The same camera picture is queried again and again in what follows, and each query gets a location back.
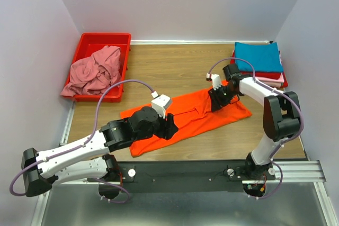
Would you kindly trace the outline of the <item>aluminium rail frame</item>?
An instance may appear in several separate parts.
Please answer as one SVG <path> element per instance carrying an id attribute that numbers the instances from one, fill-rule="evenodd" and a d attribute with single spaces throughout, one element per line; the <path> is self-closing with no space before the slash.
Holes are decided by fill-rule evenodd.
<path id="1" fill-rule="evenodd" d="M 171 146 L 120 161 L 242 160 L 263 135 L 263 109 L 241 100 L 252 116 Z M 326 225 L 326 180 L 319 161 L 310 161 L 299 139 L 278 153 L 276 180 L 267 183 L 269 198 L 244 192 L 134 193 L 124 204 L 99 198 L 98 184 L 76 180 L 54 187 L 38 199 L 33 225 Z"/>

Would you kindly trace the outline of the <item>blue folded t-shirt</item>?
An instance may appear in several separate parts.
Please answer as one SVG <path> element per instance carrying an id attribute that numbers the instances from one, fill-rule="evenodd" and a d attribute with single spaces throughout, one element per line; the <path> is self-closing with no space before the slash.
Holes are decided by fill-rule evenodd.
<path id="1" fill-rule="evenodd" d="M 252 68 L 243 59 L 249 62 L 256 72 L 282 73 L 278 44 L 252 45 L 235 43 L 236 64 L 240 71 L 252 71 Z"/>

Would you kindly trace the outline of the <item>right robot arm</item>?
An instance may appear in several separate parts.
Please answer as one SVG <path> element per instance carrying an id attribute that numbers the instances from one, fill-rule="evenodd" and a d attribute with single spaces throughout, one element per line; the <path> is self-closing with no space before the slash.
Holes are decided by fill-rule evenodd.
<path id="1" fill-rule="evenodd" d="M 216 112 L 233 103 L 235 98 L 247 95 L 263 106 L 264 135 L 258 146 L 248 154 L 241 173 L 248 179 L 258 179 L 271 167 L 278 150 L 300 134 L 303 128 L 298 96 L 294 92 L 283 93 L 255 76 L 242 74 L 236 64 L 223 68 L 227 81 L 223 85 L 219 75 L 207 73 L 212 83 L 208 91 L 211 111 Z"/>

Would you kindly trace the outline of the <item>pink folded t-shirt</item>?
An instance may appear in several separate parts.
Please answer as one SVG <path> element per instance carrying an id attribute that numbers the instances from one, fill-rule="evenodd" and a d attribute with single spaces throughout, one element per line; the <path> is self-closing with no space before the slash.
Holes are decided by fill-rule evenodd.
<path id="1" fill-rule="evenodd" d="M 280 77 L 278 79 L 260 77 L 260 76 L 256 76 L 256 79 L 266 85 L 269 85 L 271 87 L 277 87 L 277 88 L 280 88 L 281 83 L 283 82 L 282 73 L 280 74 Z"/>

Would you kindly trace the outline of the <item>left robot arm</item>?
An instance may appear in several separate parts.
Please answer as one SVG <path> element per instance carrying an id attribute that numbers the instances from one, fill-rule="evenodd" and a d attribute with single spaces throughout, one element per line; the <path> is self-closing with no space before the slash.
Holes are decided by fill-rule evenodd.
<path id="1" fill-rule="evenodd" d="M 130 147 L 154 135 L 169 140 L 178 130 L 172 113 L 162 117 L 152 107 L 144 106 L 132 116 L 110 121 L 89 137 L 62 147 L 46 151 L 29 148 L 23 152 L 21 164 L 24 195 L 34 197 L 51 190 L 61 174 L 70 176 L 70 167 L 84 159 Z"/>

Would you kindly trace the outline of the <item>red plastic bin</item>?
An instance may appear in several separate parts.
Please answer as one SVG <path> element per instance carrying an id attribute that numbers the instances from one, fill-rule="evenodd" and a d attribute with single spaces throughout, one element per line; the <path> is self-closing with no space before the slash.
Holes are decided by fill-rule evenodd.
<path id="1" fill-rule="evenodd" d="M 131 45 L 131 34 L 129 33 L 84 33 L 82 34 L 75 51 L 72 64 L 80 59 L 91 56 L 92 53 L 102 49 L 104 46 L 117 46 L 121 50 L 120 75 L 125 80 L 128 70 L 128 58 Z M 65 81 L 65 86 L 70 81 L 70 71 Z M 63 96 L 64 98 L 77 102 L 97 102 L 101 95 L 75 95 Z"/>

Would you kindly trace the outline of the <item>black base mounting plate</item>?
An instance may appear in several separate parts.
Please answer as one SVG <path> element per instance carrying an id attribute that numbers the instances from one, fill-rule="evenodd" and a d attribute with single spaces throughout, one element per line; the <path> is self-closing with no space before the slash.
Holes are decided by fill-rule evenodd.
<path id="1" fill-rule="evenodd" d="M 244 160 L 121 161 L 129 193 L 242 192 L 246 183 L 275 180 L 267 170 L 253 175 Z"/>

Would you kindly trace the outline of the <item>red folded t-shirt upper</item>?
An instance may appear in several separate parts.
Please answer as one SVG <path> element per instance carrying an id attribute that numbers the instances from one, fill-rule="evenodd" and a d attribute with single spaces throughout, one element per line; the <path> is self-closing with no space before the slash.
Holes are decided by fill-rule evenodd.
<path id="1" fill-rule="evenodd" d="M 235 58 L 235 51 L 232 53 L 232 58 Z M 240 71 L 242 74 L 252 74 L 251 71 Z M 264 80 L 284 80 L 284 74 L 283 73 L 267 73 L 267 72 L 257 72 L 256 75 L 257 78 L 264 78 Z"/>

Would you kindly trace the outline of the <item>dusty pink crumpled t-shirt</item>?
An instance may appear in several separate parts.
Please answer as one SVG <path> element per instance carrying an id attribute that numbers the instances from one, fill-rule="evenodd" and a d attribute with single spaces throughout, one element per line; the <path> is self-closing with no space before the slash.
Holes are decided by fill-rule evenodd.
<path id="1" fill-rule="evenodd" d="M 70 81 L 62 96 L 101 95 L 121 80 L 121 50 L 117 46 L 104 46 L 91 56 L 74 62 L 70 67 Z"/>

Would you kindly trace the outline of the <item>orange t-shirt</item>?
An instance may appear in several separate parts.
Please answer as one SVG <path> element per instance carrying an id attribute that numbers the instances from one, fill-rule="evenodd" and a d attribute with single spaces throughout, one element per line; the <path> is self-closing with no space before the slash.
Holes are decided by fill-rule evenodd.
<path id="1" fill-rule="evenodd" d="M 208 89 L 173 97 L 168 110 L 174 115 L 174 123 L 179 130 L 169 140 L 154 135 L 149 139 L 134 142 L 130 147 L 133 157 L 252 116 L 252 112 L 237 99 L 232 99 L 229 105 L 213 112 Z"/>

